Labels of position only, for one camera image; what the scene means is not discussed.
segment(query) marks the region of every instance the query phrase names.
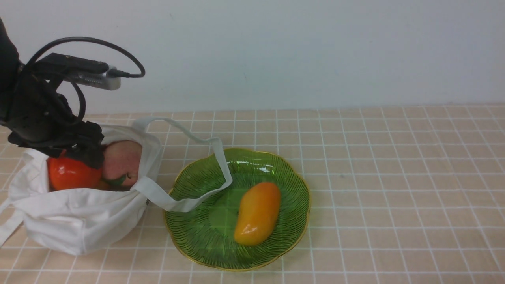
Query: white wall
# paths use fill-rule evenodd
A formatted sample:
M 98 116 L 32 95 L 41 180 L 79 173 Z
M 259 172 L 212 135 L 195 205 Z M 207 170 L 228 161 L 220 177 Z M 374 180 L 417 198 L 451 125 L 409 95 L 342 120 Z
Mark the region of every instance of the white wall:
M 88 112 L 327 108 L 505 100 L 503 0 L 2 0 L 21 59 L 92 36 L 146 77 L 84 87 Z M 137 72 L 101 46 L 54 51 Z M 60 91 L 75 105 L 68 85 Z

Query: white strap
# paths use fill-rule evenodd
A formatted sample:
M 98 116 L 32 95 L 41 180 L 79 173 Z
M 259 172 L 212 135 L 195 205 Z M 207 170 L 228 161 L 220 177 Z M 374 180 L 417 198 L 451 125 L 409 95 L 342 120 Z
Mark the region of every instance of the white strap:
M 170 195 L 168 195 L 156 182 L 152 179 L 143 176 L 135 185 L 135 189 L 141 192 L 144 196 L 146 196 L 151 202 L 163 208 L 166 211 L 175 211 L 175 212 L 189 212 L 192 209 L 196 208 L 200 205 L 207 197 L 227 188 L 233 182 L 233 178 L 231 177 L 230 169 L 228 168 L 228 164 L 226 162 L 226 157 L 224 155 L 223 143 L 219 137 L 211 137 L 209 139 L 201 139 L 193 135 L 189 130 L 184 128 L 179 122 L 166 118 L 166 117 L 142 117 L 135 120 L 132 124 L 132 127 L 145 131 L 146 127 L 155 120 L 164 120 L 171 125 L 179 128 L 184 132 L 190 139 L 201 143 L 201 144 L 211 144 L 216 160 L 218 161 L 219 167 L 221 168 L 221 172 L 225 178 L 225 182 L 220 188 L 214 189 L 212 191 L 207 192 L 197 199 L 183 199 L 180 201 L 174 200 Z
M 0 205 L 0 213 L 2 213 L 7 206 L 11 203 L 11 200 L 7 198 L 1 205 Z M 20 210 L 15 210 L 14 214 L 5 222 L 4 224 L 0 225 L 0 247 L 4 245 L 4 243 L 11 237 L 11 235 L 14 233 L 14 231 L 21 225 L 23 222 L 23 212 Z

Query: peach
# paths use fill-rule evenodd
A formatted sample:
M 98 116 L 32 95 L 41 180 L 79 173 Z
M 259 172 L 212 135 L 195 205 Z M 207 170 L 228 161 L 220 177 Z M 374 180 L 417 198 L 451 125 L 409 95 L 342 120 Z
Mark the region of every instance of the peach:
M 111 143 L 104 150 L 102 177 L 112 185 L 132 186 L 138 180 L 142 145 L 123 140 Z

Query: red tomato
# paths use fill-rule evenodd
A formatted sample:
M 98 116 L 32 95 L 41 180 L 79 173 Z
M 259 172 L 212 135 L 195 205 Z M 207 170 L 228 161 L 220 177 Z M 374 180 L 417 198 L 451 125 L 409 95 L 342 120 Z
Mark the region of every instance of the red tomato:
M 66 157 L 48 158 L 49 182 L 54 190 L 95 188 L 102 177 L 102 169 L 93 169 L 81 161 Z

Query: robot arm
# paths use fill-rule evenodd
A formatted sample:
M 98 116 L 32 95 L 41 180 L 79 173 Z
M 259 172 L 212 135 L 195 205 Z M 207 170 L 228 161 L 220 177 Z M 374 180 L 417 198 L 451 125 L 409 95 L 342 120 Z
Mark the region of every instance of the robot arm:
M 141 73 L 129 74 L 104 62 L 54 53 L 38 61 L 50 48 L 72 41 L 113 48 L 130 58 Z M 98 124 L 82 120 L 86 103 L 77 84 L 115 90 L 120 87 L 121 77 L 144 75 L 144 67 L 127 51 L 88 37 L 53 41 L 23 65 L 0 19 L 0 125 L 12 131 L 9 143 L 19 147 L 32 148 L 54 158 L 65 154 L 90 167 L 100 168 L 104 160 L 101 150 L 104 136 Z M 79 96 L 77 116 L 72 113 L 66 98 L 56 92 L 63 81 L 72 83 Z

